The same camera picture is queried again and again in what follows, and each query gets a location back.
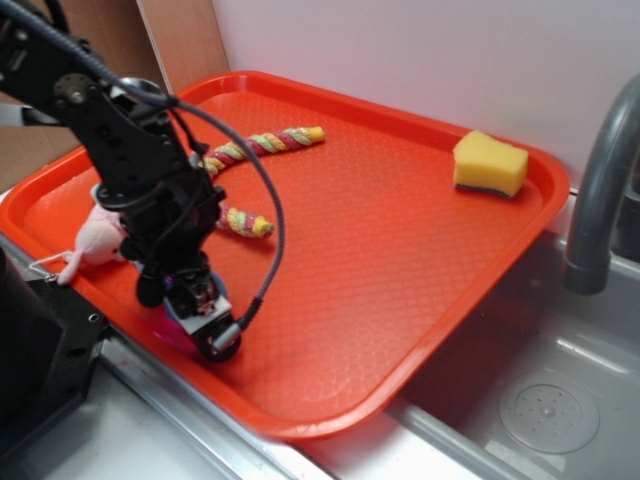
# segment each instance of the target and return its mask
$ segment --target faucet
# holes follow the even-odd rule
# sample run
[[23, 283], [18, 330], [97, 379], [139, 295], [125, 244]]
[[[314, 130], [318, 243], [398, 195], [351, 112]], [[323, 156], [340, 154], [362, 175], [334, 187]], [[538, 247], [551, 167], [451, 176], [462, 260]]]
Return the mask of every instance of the faucet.
[[640, 74], [616, 97], [578, 191], [562, 280], [575, 293], [604, 290], [611, 251], [640, 262]]

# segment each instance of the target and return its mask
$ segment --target orange tray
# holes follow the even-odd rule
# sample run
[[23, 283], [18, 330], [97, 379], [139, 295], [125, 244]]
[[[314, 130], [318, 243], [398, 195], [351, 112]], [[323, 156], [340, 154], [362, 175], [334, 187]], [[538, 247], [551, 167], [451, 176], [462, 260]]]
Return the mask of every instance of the orange tray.
[[[315, 125], [326, 132], [324, 143], [263, 157], [285, 207], [287, 248], [239, 353], [224, 364], [203, 362], [161, 307], [138, 305], [129, 264], [83, 267], [73, 287], [211, 401], [268, 436], [324, 436], [382, 409], [569, 192], [561, 166], [529, 147], [527, 180], [513, 200], [455, 189], [451, 150], [467, 129], [266, 74], [212, 77], [181, 97], [246, 136]], [[227, 142], [189, 120], [201, 141]], [[76, 150], [11, 192], [0, 229], [34, 258], [73, 249], [98, 182]], [[216, 182], [231, 205], [274, 219], [250, 164]], [[207, 240], [236, 315], [271, 264], [276, 237], [215, 232]]]

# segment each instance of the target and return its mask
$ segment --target multicolored rope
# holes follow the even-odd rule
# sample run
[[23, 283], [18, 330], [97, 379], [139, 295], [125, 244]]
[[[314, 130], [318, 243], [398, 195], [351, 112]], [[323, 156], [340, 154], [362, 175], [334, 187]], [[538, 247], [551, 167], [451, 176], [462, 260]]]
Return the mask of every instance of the multicolored rope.
[[246, 213], [225, 203], [220, 204], [220, 218], [216, 226], [221, 230], [235, 232], [243, 237], [269, 238], [275, 226], [262, 215]]
[[[322, 127], [299, 127], [287, 128], [281, 132], [251, 135], [246, 139], [246, 142], [256, 155], [262, 156], [269, 153], [310, 147], [314, 143], [324, 141], [324, 138]], [[210, 174], [218, 175], [220, 171], [228, 166], [246, 158], [240, 147], [233, 142], [229, 142], [206, 154], [203, 161], [204, 167]]]

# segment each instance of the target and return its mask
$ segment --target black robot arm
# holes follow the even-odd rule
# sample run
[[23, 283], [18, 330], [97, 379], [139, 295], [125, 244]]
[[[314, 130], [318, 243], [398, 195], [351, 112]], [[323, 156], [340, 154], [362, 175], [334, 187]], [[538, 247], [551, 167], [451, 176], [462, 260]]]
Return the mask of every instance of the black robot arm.
[[[239, 332], [229, 308], [216, 311], [221, 294], [202, 252], [224, 191], [190, 161], [165, 105], [139, 102], [4, 4], [46, 20], [26, 0], [0, 4], [0, 91], [59, 121], [80, 140], [102, 180], [98, 202], [120, 214], [127, 232], [122, 253], [140, 266], [139, 301], [147, 307], [166, 303], [170, 285], [179, 317], [205, 319], [189, 333], [215, 359], [238, 335], [227, 332], [222, 343], [218, 337], [229, 327]], [[101, 62], [86, 40], [56, 32]]]

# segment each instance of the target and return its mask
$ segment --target sink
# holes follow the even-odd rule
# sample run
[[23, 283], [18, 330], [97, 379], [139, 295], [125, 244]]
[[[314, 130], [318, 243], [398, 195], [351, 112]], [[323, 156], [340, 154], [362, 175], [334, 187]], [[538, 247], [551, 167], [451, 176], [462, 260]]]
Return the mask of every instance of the sink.
[[640, 478], [640, 269], [576, 295], [563, 248], [543, 234], [401, 397], [524, 478]]

